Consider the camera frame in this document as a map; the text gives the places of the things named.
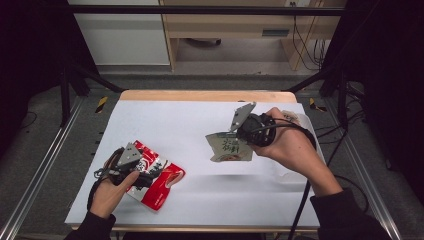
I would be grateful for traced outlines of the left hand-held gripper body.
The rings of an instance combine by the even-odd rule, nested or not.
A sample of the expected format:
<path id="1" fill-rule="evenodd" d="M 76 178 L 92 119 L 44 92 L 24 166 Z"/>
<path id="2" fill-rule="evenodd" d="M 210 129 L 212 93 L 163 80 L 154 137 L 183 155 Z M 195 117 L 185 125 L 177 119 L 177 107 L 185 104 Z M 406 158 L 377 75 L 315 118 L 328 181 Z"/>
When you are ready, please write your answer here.
<path id="1" fill-rule="evenodd" d="M 120 185 L 135 170 L 141 157 L 142 152 L 132 143 L 118 148 L 105 164 L 105 175 L 111 179 L 114 185 Z"/>

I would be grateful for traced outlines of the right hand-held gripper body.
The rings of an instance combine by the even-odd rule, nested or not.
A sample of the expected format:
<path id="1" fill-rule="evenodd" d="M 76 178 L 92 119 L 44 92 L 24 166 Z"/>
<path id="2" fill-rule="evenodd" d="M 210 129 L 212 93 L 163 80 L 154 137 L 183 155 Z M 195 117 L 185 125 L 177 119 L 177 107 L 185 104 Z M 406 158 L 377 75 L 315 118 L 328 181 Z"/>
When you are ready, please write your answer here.
<path id="1" fill-rule="evenodd" d="M 276 136 L 276 122 L 267 114 L 257 115 L 253 113 L 256 103 L 247 103 L 238 107 L 231 121 L 230 132 L 250 133 L 253 145 L 259 147 L 269 146 Z"/>

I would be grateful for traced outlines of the red and white snack packet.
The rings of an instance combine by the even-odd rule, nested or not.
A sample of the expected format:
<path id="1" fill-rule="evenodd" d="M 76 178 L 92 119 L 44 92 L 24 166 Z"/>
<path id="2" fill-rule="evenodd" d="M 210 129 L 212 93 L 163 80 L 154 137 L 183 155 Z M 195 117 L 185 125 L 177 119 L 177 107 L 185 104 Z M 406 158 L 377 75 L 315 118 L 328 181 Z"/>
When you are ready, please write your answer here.
<path id="1" fill-rule="evenodd" d="M 185 170 L 160 156 L 142 142 L 135 140 L 133 144 L 142 152 L 141 160 L 136 166 L 136 169 L 140 171 L 139 177 L 142 177 L 142 172 L 148 172 L 155 167 L 162 168 L 163 171 L 159 177 L 150 178 L 153 183 L 149 188 L 132 186 L 127 189 L 127 194 L 151 210 L 158 211 L 166 201 L 171 187 L 185 176 Z"/>

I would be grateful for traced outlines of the green and beige snack packet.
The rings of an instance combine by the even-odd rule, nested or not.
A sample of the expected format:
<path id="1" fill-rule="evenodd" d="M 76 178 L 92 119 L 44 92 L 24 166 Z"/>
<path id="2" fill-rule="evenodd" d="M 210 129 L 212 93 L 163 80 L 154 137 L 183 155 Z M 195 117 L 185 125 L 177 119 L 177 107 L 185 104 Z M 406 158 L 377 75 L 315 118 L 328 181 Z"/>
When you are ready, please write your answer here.
<path id="1" fill-rule="evenodd" d="M 234 132 L 212 133 L 206 136 L 206 140 L 213 152 L 213 162 L 252 160 L 253 150 Z"/>

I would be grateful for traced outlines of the person's right hand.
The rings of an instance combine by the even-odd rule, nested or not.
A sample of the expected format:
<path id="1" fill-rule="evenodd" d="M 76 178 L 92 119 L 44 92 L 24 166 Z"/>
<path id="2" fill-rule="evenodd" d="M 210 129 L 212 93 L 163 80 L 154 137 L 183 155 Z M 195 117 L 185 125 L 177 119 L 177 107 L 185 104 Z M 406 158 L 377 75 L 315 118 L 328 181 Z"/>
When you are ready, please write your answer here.
<path id="1" fill-rule="evenodd" d="M 252 145 L 252 149 L 258 156 L 275 160 L 307 178 L 328 170 L 306 135 L 293 127 L 278 127 L 272 144 L 267 147 Z"/>

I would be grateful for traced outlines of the person's left hand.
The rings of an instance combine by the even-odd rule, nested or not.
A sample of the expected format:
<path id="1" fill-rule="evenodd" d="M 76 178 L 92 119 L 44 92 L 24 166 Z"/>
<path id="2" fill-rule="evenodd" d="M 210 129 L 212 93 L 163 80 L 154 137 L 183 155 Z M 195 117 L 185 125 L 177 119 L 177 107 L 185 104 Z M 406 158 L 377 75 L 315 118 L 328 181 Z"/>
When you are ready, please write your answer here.
<path id="1" fill-rule="evenodd" d="M 119 185 L 115 185 L 108 177 L 103 177 L 94 193 L 89 211 L 100 218 L 108 219 L 138 177 L 139 172 L 133 171 Z"/>

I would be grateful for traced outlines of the yellow and black tape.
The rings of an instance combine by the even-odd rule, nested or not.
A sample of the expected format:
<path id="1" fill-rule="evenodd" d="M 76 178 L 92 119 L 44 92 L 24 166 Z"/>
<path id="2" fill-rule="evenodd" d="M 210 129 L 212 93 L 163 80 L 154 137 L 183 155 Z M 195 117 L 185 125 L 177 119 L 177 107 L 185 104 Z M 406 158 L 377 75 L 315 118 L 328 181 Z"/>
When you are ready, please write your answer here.
<path id="1" fill-rule="evenodd" d="M 107 96 L 103 96 L 103 97 L 100 98 L 98 105 L 95 109 L 95 113 L 101 113 L 102 112 L 107 100 L 108 100 Z"/>
<path id="2" fill-rule="evenodd" d="M 312 110 L 317 110 L 317 111 L 320 111 L 320 112 L 327 112 L 327 108 L 325 106 L 318 106 L 315 103 L 314 98 L 309 98 L 309 106 L 310 106 L 310 109 L 312 109 Z"/>

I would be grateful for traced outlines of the black metal stand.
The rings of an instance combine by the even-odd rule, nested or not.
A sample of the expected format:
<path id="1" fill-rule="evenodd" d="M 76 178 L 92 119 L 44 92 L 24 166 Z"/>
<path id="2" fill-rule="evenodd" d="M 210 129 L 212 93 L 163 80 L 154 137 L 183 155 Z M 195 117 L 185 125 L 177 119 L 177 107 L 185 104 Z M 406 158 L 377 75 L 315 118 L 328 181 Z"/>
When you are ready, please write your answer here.
<path id="1" fill-rule="evenodd" d="M 78 96 L 87 96 L 90 92 L 90 88 L 86 83 L 86 79 L 91 79 L 115 93 L 122 93 L 124 91 L 124 88 L 107 81 L 101 77 L 99 73 L 87 70 L 76 64 L 68 64 L 65 66 L 59 79 L 62 104 L 61 127 L 64 127 L 71 118 L 69 87 L 72 87 Z"/>
<path id="2" fill-rule="evenodd" d="M 319 93 L 323 97 L 331 96 L 335 91 L 337 95 L 337 120 L 344 130 L 348 130 L 346 96 L 347 96 L 347 75 L 345 72 L 336 67 L 328 67 L 320 70 L 316 74 L 308 77 L 306 80 L 289 87 L 286 92 L 297 93 L 301 89 L 309 86 L 318 80 L 323 80 Z"/>

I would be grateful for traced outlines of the wooden desk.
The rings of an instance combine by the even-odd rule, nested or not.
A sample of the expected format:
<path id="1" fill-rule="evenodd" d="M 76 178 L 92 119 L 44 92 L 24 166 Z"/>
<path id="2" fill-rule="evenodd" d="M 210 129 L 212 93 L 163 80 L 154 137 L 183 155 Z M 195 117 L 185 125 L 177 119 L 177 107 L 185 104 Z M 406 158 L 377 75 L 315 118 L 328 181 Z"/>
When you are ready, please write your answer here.
<path id="1" fill-rule="evenodd" d="M 249 6 L 343 8 L 347 0 L 159 0 L 162 6 Z M 179 39 L 275 38 L 281 41 L 293 70 L 309 56 L 313 40 L 330 40 L 339 22 L 337 16 L 191 15 L 164 14 L 167 37 Z"/>

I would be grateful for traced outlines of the white cabinet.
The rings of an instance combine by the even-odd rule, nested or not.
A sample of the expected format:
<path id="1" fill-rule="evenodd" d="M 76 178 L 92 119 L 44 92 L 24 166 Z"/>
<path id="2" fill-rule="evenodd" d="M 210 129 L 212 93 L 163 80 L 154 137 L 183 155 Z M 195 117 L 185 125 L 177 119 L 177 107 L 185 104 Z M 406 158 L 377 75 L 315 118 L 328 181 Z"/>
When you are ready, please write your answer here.
<path id="1" fill-rule="evenodd" d="M 160 14 L 75 14 L 96 65 L 169 65 Z"/>

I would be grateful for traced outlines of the black horizontal metal bar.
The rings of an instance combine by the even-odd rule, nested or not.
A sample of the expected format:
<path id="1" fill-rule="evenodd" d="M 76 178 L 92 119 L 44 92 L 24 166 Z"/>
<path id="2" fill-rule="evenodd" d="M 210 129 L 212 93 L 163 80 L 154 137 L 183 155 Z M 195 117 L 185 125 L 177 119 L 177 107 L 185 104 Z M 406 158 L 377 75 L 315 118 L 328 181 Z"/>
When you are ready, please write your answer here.
<path id="1" fill-rule="evenodd" d="M 249 6 L 149 6 L 69 5 L 65 10 L 84 14 L 191 14 L 191 15 L 281 15 L 342 16 L 344 8 L 249 7 Z"/>

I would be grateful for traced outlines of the black curtain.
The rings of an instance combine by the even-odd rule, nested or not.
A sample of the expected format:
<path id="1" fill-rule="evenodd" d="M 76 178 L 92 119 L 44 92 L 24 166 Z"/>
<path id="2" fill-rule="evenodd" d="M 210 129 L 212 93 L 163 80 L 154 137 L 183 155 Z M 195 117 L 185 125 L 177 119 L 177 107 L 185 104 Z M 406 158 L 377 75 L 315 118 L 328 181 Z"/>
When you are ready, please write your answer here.
<path id="1" fill-rule="evenodd" d="M 362 83 L 365 111 L 386 156 L 424 201 L 424 0 L 347 0 L 326 62 L 358 30 L 343 71 Z"/>
<path id="2" fill-rule="evenodd" d="M 11 146 L 30 99 L 60 84 L 64 63 L 49 43 L 97 73 L 83 34 L 70 12 L 44 11 L 68 0 L 0 0 L 0 159 Z"/>

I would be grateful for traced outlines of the aluminium rail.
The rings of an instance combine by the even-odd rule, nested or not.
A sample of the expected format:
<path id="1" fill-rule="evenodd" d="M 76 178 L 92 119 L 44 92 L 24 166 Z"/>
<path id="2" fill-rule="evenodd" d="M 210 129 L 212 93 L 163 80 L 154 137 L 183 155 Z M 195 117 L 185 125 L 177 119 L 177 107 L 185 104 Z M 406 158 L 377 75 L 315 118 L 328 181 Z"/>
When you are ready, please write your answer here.
<path id="1" fill-rule="evenodd" d="M 55 132 L 54 139 L 50 142 L 43 158 L 40 160 L 36 170 L 31 175 L 31 179 L 26 185 L 25 191 L 16 202 L 16 205 L 13 207 L 13 211 L 0 229 L 0 240 L 14 240 L 16 237 L 50 172 L 51 167 L 54 165 L 57 156 L 60 153 L 60 150 L 66 141 L 78 114 L 80 113 L 83 103 L 84 98 L 75 98 L 69 119 L 66 120 L 64 125 L 60 126 Z"/>
<path id="2" fill-rule="evenodd" d="M 361 189 L 367 196 L 369 207 L 374 214 L 375 218 L 380 222 L 382 227 L 388 233 L 392 240 L 402 240 L 401 234 L 391 217 L 376 185 L 374 184 L 370 174 L 368 173 L 361 157 L 353 144 L 347 131 L 344 129 L 339 130 L 340 135 L 343 137 L 342 145 L 347 155 L 347 159 L 352 166 Z"/>

